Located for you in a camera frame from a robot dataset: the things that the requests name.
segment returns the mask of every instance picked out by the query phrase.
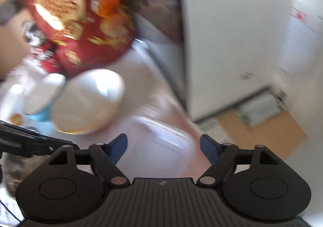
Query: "bowl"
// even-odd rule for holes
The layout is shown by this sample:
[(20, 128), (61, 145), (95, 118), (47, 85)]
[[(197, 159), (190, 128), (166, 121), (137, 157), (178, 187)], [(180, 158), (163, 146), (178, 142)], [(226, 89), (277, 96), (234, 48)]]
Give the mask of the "bowl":
[(116, 114), (124, 95), (124, 81), (108, 69), (93, 69), (71, 79), (55, 102), (50, 120), (68, 134), (89, 134)]
[(42, 77), (22, 102), (22, 113), (36, 121), (48, 121), (51, 107), (62, 93), (65, 76), (52, 73)]

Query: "snack bag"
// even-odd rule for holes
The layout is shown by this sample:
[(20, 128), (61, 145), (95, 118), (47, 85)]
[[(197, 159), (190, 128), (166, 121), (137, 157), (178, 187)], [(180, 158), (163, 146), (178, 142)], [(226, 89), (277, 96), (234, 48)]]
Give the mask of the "snack bag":
[(123, 55), (135, 37), (122, 0), (24, 0), (71, 76)]

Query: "white panel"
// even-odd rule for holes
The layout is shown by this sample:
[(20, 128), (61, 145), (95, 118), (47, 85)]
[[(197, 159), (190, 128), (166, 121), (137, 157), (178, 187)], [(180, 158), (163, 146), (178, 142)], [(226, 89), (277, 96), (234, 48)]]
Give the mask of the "white panel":
[[(291, 0), (182, 0), (188, 112), (199, 119), (269, 84)], [(240, 74), (253, 72), (250, 80)]]

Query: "wooden surface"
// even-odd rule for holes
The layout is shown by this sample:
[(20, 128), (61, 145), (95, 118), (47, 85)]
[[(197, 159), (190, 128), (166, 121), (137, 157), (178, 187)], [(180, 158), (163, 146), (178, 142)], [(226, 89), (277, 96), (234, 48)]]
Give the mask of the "wooden surface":
[(306, 139), (305, 133), (288, 112), (252, 128), (246, 126), (233, 110), (216, 118), (239, 148), (253, 149), (255, 145), (262, 144), (283, 160)]

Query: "metal screw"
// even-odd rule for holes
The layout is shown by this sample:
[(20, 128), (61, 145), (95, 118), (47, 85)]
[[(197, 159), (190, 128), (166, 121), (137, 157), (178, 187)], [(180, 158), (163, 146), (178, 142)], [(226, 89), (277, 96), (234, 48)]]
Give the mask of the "metal screw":
[(111, 183), (115, 185), (122, 185), (122, 184), (125, 184), (126, 182), (127, 182), (127, 179), (121, 176), (113, 177), (111, 179)]
[(215, 178), (210, 177), (210, 176), (204, 176), (200, 178), (200, 182), (205, 185), (212, 185), (215, 183)]

